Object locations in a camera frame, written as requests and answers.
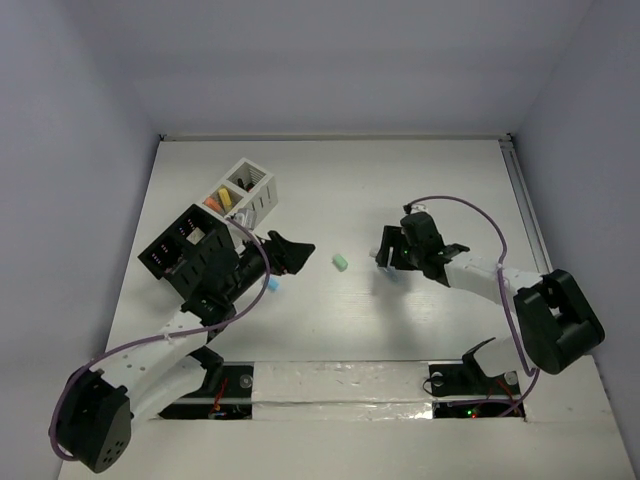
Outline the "blue highlighter cap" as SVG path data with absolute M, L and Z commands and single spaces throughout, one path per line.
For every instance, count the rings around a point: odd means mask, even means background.
M 268 282 L 267 288 L 272 291 L 275 292 L 279 289 L 279 282 L 275 279 L 275 278 L 271 278 Z

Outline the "blue highlighter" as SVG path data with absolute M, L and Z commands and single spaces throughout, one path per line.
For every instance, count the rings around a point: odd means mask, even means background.
M 392 282 L 397 283 L 401 280 L 399 273 L 394 268 L 384 267 L 381 269 L 381 271 Z

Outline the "green highlighter cap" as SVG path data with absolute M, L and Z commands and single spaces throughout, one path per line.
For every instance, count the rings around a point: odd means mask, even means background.
M 348 261 L 341 254 L 335 254 L 332 257 L 332 264 L 340 272 L 344 272 L 349 266 Z

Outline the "grey orange-tipped highlighter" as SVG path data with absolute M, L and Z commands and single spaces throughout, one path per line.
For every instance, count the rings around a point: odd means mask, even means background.
M 203 204 L 214 211 L 222 211 L 222 207 L 219 205 L 219 203 L 211 197 L 207 197 Z

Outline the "yellow highlighter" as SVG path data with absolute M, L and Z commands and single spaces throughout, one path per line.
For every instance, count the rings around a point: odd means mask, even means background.
M 225 187 L 221 187 L 218 190 L 218 196 L 224 208 L 230 210 L 233 207 L 233 200 L 229 191 Z

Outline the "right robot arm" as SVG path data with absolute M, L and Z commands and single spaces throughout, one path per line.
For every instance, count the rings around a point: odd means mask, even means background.
M 509 371 L 557 375 L 605 339 L 601 322 L 569 272 L 507 268 L 464 245 L 447 245 L 426 212 L 385 226 L 375 261 L 382 268 L 419 271 L 503 308 L 509 336 L 484 342 L 460 368 L 462 384 L 470 391 L 486 390 L 497 375 Z

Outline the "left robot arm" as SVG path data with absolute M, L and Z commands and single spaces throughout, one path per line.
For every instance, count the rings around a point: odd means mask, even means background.
M 184 395 L 219 388 L 224 361 L 207 345 L 250 312 L 236 310 L 236 301 L 256 282 L 297 274 L 315 251 L 276 231 L 246 237 L 242 251 L 224 247 L 206 255 L 195 287 L 157 334 L 106 351 L 69 377 L 48 429 L 60 459 L 102 473 L 146 421 Z

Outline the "black slotted organizer box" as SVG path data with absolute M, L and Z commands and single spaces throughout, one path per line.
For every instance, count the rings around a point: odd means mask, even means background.
M 195 228 L 206 234 L 197 245 L 187 240 Z M 209 256 L 222 248 L 235 248 L 226 224 L 192 204 L 138 255 L 138 259 L 157 280 L 165 279 L 183 299 L 187 299 L 201 281 Z

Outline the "white slotted organizer box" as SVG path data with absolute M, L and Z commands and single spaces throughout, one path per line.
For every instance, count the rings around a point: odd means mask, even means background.
M 246 192 L 237 184 L 237 179 L 242 178 L 245 183 L 252 183 L 250 192 Z M 218 190 L 225 187 L 233 200 L 233 207 L 226 210 L 218 196 Z M 222 211 L 214 211 L 203 204 L 207 197 L 216 200 L 222 207 Z M 257 214 L 256 226 L 271 213 L 278 203 L 278 192 L 275 176 L 256 164 L 255 162 L 241 158 L 223 177 L 210 187 L 199 200 L 199 206 L 207 213 L 213 214 L 218 219 L 224 219 L 229 214 L 240 208 L 253 209 Z

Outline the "black marker in organizer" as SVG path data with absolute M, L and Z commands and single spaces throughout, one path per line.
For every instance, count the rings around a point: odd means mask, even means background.
M 241 187 L 243 190 L 245 190 L 246 192 L 250 192 L 252 189 L 253 184 L 252 183 L 245 183 L 244 180 L 242 178 L 238 178 L 237 179 L 237 184 L 239 187 Z

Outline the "aluminium side rail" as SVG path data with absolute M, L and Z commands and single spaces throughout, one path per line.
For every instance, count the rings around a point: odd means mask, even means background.
M 549 259 L 544 239 L 531 203 L 514 144 L 509 138 L 507 138 L 499 141 L 499 147 L 524 225 L 536 271 L 541 275 L 550 274 L 552 271 L 551 260 Z M 526 350 L 528 334 L 533 333 L 533 330 L 529 331 L 528 327 L 532 326 L 533 321 L 536 320 L 536 318 L 533 317 L 534 313 L 542 313 L 542 320 L 550 320 L 555 325 L 553 331 L 560 333 L 559 340 L 567 337 L 579 326 L 578 317 L 575 315 L 575 311 L 570 308 L 568 303 L 565 303 L 564 305 L 557 304 L 555 307 L 540 303 L 539 306 L 544 306 L 545 312 L 540 309 L 533 310 L 532 307 L 524 310 L 525 330 L 522 331 L 520 329 L 521 324 L 519 312 L 516 310 L 517 302 L 510 299 L 509 305 L 511 309 L 510 315 L 514 317 L 514 320 L 512 320 L 512 323 L 514 324 L 513 329 L 518 328 L 519 344 L 522 351 Z

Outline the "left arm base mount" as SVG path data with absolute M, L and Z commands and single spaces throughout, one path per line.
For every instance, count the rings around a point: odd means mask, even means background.
M 254 364 L 225 363 L 217 386 L 179 398 L 159 413 L 165 420 L 251 420 Z

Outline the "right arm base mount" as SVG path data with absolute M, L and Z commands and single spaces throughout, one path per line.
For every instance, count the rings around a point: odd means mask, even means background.
M 517 403 L 521 395 L 515 371 L 487 376 L 476 353 L 493 338 L 465 352 L 460 360 L 429 365 L 422 389 L 433 399 L 436 419 L 497 418 Z

